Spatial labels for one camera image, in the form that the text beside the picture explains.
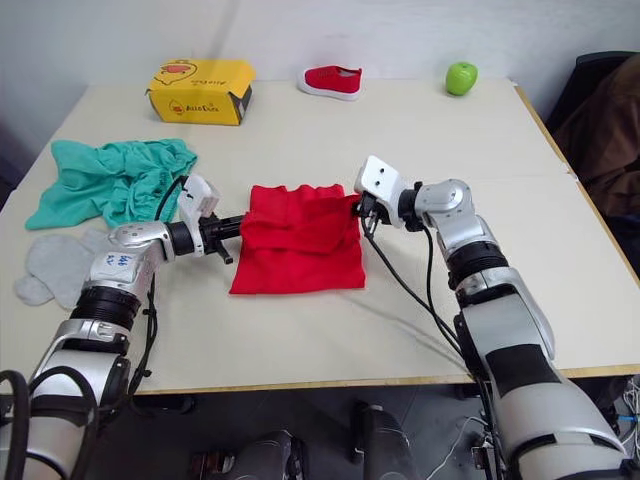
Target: white wall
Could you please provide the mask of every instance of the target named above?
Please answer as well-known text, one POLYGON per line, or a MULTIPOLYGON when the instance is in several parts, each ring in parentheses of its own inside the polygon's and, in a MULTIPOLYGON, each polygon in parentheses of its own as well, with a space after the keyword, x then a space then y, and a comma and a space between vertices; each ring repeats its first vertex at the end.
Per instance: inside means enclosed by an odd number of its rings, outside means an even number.
POLYGON ((576 56, 640 50, 639 24, 640 0, 0 0, 0 153, 25 171, 86 85, 142 94, 181 56, 243 57, 260 79, 323 63, 441 77, 466 59, 544 117, 576 56))

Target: floor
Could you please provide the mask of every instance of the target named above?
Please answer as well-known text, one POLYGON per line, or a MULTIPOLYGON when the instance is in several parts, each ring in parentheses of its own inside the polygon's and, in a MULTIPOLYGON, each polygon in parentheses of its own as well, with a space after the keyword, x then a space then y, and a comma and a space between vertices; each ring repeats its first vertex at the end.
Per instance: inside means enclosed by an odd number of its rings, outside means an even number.
MULTIPOLYGON (((452 386, 362 387, 199 395, 186 415, 144 418, 124 412, 101 436, 88 480, 186 479, 190 453, 237 450, 269 431, 287 429, 307 443, 310 480, 361 480, 350 463, 349 413, 357 400, 382 405, 402 425, 418 472, 426 477, 447 454, 478 399, 459 400, 452 386)), ((470 446, 481 426, 470 422, 463 441, 436 479, 482 479, 470 446)))

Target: red cloth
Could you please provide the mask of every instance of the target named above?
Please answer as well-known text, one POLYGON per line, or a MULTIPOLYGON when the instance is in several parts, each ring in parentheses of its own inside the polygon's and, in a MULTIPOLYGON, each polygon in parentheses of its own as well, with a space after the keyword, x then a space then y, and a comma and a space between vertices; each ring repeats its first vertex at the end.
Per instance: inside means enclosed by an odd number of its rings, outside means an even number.
POLYGON ((229 293, 304 293, 364 288, 362 249, 352 205, 340 185, 251 190, 240 226, 242 250, 229 293))

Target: white shoe sole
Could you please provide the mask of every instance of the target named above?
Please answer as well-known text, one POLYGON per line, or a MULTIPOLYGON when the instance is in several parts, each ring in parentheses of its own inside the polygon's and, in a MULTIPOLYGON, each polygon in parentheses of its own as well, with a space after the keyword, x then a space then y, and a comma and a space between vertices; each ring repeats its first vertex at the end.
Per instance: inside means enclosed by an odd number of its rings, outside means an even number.
POLYGON ((360 87, 357 92, 353 93, 336 92, 335 90, 328 90, 326 88, 314 88, 311 85, 307 84, 305 80, 305 74, 308 71, 309 70, 303 70, 302 73, 298 75, 298 88, 304 93, 308 93, 309 95, 320 95, 323 97, 337 98, 338 100, 345 100, 347 102, 353 102, 360 96, 362 87, 360 87))

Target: black chair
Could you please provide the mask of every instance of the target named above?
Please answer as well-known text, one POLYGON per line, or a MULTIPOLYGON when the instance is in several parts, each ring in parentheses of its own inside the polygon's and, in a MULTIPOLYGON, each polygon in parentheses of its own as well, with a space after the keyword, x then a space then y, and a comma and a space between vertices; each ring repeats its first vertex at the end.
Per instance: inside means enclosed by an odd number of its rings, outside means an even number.
POLYGON ((576 67, 547 118, 545 126, 553 134, 582 105, 598 85, 624 61, 637 52, 599 52, 576 58, 576 67))

